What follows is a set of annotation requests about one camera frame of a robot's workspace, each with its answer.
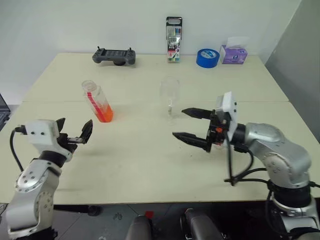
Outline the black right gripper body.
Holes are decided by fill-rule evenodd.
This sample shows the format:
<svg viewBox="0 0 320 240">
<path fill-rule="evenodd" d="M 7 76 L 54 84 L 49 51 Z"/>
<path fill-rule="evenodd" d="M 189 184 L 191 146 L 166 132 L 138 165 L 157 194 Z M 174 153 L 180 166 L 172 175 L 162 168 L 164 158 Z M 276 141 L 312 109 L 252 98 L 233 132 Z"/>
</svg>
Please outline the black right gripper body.
<svg viewBox="0 0 320 240">
<path fill-rule="evenodd" d="M 205 151 L 209 153 L 212 145 L 221 145 L 227 138 L 226 134 L 230 128 L 230 114 L 213 109 L 212 111 L 207 110 L 205 118 L 209 120 L 205 148 Z"/>
</svg>

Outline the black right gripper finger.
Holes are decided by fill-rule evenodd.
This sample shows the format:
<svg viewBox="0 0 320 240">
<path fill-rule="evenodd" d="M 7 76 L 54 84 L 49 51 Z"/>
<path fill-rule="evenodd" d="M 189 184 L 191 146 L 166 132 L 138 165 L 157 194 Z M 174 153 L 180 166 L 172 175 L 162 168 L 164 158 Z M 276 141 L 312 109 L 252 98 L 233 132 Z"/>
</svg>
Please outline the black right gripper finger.
<svg viewBox="0 0 320 240">
<path fill-rule="evenodd" d="M 195 134 L 187 133 L 187 132 L 173 132 L 172 135 L 176 137 L 178 140 L 203 149 L 204 151 L 209 151 L 209 145 L 206 139 L 197 137 Z"/>
<path fill-rule="evenodd" d="M 212 111 L 211 110 L 190 107 L 190 108 L 183 109 L 181 112 L 192 117 L 192 118 L 196 118 L 196 119 L 207 119 L 207 120 L 212 119 Z"/>
</svg>

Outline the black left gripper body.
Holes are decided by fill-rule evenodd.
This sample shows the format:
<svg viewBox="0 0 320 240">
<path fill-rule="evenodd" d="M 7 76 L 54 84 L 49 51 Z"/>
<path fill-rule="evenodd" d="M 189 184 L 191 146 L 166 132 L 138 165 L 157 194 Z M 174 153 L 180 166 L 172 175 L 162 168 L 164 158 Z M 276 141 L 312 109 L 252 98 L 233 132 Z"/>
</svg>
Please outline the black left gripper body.
<svg viewBox="0 0 320 240">
<path fill-rule="evenodd" d="M 69 142 L 67 133 L 60 133 L 57 138 L 57 143 L 71 153 L 74 153 L 78 147 L 75 143 Z"/>
</svg>

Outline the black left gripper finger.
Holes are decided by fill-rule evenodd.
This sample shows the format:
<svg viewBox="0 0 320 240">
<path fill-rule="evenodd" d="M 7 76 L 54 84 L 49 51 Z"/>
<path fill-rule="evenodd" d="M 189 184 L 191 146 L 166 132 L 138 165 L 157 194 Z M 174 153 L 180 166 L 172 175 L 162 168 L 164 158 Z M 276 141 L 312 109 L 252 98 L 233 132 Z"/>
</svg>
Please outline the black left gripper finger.
<svg viewBox="0 0 320 240">
<path fill-rule="evenodd" d="M 67 142 L 69 144 L 86 144 L 93 132 L 93 121 L 90 119 L 87 121 L 82 130 L 81 130 L 81 135 L 79 137 L 68 137 Z"/>
<path fill-rule="evenodd" d="M 58 132 L 59 132 L 59 133 L 61 132 L 61 130 L 62 130 L 63 127 L 64 127 L 65 120 L 66 120 L 65 117 L 62 117 L 62 118 L 56 120 L 56 124 L 57 124 L 57 128 L 58 128 Z"/>
</svg>

